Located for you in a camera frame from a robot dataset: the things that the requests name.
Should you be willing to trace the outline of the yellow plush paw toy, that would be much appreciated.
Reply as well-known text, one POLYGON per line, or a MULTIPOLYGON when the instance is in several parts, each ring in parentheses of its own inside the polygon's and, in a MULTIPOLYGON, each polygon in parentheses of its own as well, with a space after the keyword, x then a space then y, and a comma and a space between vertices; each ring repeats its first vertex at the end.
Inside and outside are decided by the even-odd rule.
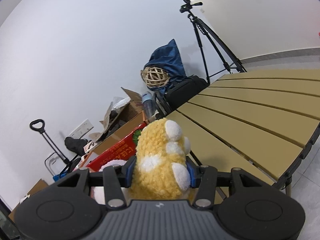
POLYGON ((193 200, 186 157, 190 141, 178 123, 162 118, 144 127, 136 147, 136 164, 127 191, 131 199, 193 200))

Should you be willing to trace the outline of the red cardboard fruit box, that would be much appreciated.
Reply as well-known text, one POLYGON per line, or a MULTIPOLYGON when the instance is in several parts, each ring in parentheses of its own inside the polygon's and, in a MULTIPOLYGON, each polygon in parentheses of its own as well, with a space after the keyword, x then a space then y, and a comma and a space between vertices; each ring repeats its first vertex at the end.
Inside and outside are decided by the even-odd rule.
POLYGON ((105 150, 101 155, 90 161, 86 167, 94 172, 112 160, 129 160, 136 153, 136 147, 142 130, 147 126, 146 122, 137 126, 130 134, 121 139, 114 146, 105 150))

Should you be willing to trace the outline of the brown open cardboard box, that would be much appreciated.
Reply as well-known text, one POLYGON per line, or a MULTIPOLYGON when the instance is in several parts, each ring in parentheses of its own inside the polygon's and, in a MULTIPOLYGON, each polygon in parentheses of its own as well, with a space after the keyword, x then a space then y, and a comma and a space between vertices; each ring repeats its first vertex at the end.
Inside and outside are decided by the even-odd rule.
POLYGON ((122 87, 127 94, 127 103, 120 103, 120 108, 115 109, 114 104, 105 115, 104 130, 95 140, 91 151, 97 155, 111 148, 113 145, 129 135, 134 128, 143 122, 142 96, 137 92, 122 87))

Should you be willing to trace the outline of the black cloth bag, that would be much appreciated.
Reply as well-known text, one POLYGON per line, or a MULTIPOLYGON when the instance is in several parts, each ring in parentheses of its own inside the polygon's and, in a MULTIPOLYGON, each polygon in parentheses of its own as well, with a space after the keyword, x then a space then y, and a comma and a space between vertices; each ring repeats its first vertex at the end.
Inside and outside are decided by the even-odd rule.
POLYGON ((66 148, 79 155, 79 156, 83 156, 85 155, 85 150, 84 147, 88 144, 88 140, 87 139, 74 139, 72 137, 66 137, 65 138, 65 146, 66 148))

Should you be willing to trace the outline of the black suitcase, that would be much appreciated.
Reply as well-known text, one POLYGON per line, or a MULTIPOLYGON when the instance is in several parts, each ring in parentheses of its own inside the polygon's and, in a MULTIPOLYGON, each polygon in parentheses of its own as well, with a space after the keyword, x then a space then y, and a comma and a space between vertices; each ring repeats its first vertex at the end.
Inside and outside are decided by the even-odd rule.
POLYGON ((161 118, 167 116, 207 87, 208 82, 205 79, 192 75, 181 82, 174 81, 172 86, 164 92, 156 90, 153 101, 159 116, 161 118))

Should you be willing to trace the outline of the blue plastic crate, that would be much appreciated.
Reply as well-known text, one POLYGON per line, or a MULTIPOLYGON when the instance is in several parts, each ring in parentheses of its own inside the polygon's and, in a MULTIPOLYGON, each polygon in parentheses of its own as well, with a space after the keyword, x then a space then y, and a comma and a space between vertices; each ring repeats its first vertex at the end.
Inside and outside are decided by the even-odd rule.
POLYGON ((67 172, 63 172, 62 174, 57 174, 53 176, 54 181, 58 181, 59 179, 65 177, 67 175, 67 172))

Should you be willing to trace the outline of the blue water bottle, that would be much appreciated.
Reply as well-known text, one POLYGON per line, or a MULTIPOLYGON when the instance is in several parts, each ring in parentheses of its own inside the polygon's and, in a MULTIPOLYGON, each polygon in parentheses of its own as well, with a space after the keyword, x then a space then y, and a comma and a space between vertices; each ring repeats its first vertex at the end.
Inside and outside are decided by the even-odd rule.
POLYGON ((150 92, 146 92, 142 95, 142 104, 144 113, 146 114, 147 118, 150 118, 155 113, 155 104, 152 99, 152 94, 150 92))

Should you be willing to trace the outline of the woven rattan ball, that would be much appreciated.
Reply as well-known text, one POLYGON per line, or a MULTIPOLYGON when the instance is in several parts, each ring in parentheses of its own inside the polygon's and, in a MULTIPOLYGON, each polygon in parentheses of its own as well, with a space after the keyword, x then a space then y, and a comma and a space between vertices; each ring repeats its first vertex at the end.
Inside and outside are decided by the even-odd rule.
POLYGON ((144 68, 140 71, 140 75, 148 88, 164 87, 170 80, 169 74, 156 66, 144 68))

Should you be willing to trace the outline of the blue velvet bag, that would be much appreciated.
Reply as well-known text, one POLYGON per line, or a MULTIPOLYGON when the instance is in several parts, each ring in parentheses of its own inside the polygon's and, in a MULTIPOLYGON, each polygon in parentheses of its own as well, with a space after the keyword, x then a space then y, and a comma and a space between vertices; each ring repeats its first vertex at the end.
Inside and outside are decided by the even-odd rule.
POLYGON ((150 90, 153 91, 160 90, 161 92, 164 92, 167 88, 172 86, 174 81, 181 82, 187 77, 178 46, 174 39, 172 39, 168 44, 157 48, 152 53, 149 62, 144 66, 144 68, 151 66, 162 68, 170 76, 169 82, 164 87, 150 88, 150 90))

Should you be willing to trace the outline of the white wall socket strip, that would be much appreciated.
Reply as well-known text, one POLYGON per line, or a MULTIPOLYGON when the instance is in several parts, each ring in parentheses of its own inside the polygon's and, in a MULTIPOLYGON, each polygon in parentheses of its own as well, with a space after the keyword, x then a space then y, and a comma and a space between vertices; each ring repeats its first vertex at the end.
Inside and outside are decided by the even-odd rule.
POLYGON ((86 135, 93 128, 94 128, 94 126, 92 125, 92 123, 88 119, 86 119, 70 133, 69 137, 71 137, 73 139, 81 139, 84 135, 86 135))

